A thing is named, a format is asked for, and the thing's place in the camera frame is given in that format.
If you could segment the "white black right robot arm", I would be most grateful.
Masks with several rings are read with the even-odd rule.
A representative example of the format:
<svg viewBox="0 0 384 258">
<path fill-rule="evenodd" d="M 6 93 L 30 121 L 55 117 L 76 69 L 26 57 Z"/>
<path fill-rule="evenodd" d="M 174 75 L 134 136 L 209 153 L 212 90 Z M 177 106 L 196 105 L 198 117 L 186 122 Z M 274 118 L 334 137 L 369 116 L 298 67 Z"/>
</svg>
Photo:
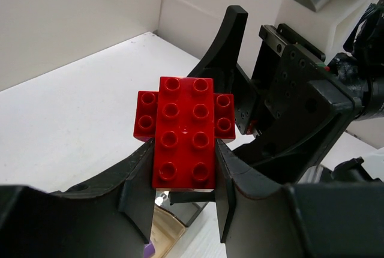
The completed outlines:
<svg viewBox="0 0 384 258">
<path fill-rule="evenodd" d="M 190 72 L 233 94 L 235 124 L 255 136 L 234 154 L 269 179 L 298 182 L 353 121 L 383 116 L 383 2 L 285 0 L 260 28 L 253 74 L 238 56 L 247 12 L 229 6 Z"/>
</svg>

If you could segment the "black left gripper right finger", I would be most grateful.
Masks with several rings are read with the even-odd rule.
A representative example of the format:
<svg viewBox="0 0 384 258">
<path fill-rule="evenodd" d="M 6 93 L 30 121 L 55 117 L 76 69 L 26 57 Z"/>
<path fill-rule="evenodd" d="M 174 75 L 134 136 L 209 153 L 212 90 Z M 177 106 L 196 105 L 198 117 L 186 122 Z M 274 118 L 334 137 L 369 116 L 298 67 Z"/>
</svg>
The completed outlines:
<svg viewBox="0 0 384 258">
<path fill-rule="evenodd" d="M 227 257 L 382 257 L 383 184 L 280 185 L 215 146 L 220 240 Z"/>
</svg>

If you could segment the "red lego brick assembly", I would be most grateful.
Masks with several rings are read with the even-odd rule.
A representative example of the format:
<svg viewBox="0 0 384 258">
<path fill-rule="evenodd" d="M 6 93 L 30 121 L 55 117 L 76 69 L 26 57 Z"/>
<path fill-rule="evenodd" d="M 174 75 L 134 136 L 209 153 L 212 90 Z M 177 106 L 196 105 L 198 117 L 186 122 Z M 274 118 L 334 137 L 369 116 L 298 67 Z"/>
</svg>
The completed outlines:
<svg viewBox="0 0 384 258">
<path fill-rule="evenodd" d="M 234 96 L 210 78 L 163 76 L 157 91 L 138 93 L 133 136 L 154 140 L 154 189 L 213 190 L 215 141 L 236 137 Z"/>
</svg>

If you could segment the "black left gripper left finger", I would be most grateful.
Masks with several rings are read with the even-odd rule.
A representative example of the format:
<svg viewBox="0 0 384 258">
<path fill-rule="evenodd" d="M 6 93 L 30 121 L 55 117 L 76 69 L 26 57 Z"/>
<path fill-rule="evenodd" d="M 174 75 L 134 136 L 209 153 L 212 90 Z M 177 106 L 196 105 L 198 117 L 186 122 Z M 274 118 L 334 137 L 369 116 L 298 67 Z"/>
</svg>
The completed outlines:
<svg viewBox="0 0 384 258">
<path fill-rule="evenodd" d="M 1 187 L 2 257 L 142 257 L 150 240 L 154 141 L 67 191 Z"/>
</svg>

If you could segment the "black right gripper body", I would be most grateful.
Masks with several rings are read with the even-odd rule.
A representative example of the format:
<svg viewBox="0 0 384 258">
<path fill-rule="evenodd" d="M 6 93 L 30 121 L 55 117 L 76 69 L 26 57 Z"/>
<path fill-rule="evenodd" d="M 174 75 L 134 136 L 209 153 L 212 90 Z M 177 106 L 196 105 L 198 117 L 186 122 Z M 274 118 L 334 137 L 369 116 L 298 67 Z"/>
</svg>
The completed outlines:
<svg viewBox="0 0 384 258">
<path fill-rule="evenodd" d="M 234 73 L 235 121 L 242 134 L 259 137 L 288 111 L 327 110 L 339 115 L 339 137 L 362 108 L 359 96 L 325 65 L 324 54 L 285 24 L 263 25 L 262 46 L 253 75 Z M 255 168 L 305 168 L 304 156 L 293 154 Z"/>
</svg>

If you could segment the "purple lego brick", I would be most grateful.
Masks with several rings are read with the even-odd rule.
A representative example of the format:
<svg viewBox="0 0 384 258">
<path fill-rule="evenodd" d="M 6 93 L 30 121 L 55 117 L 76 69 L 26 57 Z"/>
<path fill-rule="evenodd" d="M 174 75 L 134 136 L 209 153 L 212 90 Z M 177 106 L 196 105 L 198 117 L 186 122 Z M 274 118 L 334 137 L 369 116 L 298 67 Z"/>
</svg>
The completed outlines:
<svg viewBox="0 0 384 258">
<path fill-rule="evenodd" d="M 143 258 L 151 258 L 155 254 L 155 247 L 152 242 L 145 245 L 143 250 Z"/>
</svg>

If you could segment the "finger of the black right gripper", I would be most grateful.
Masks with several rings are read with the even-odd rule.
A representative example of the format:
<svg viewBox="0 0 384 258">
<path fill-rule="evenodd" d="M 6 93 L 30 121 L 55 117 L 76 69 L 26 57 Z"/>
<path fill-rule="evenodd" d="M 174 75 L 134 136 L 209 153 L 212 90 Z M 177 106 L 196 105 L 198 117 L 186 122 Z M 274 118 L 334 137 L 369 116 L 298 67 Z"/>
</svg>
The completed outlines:
<svg viewBox="0 0 384 258">
<path fill-rule="evenodd" d="M 293 154 L 304 156 L 304 164 L 320 162 L 339 138 L 339 115 L 327 110 L 287 114 L 252 142 L 233 153 L 251 167 Z"/>
<path fill-rule="evenodd" d="M 220 28 L 209 49 L 188 77 L 225 76 L 238 61 L 248 13 L 239 5 L 226 8 Z"/>
</svg>

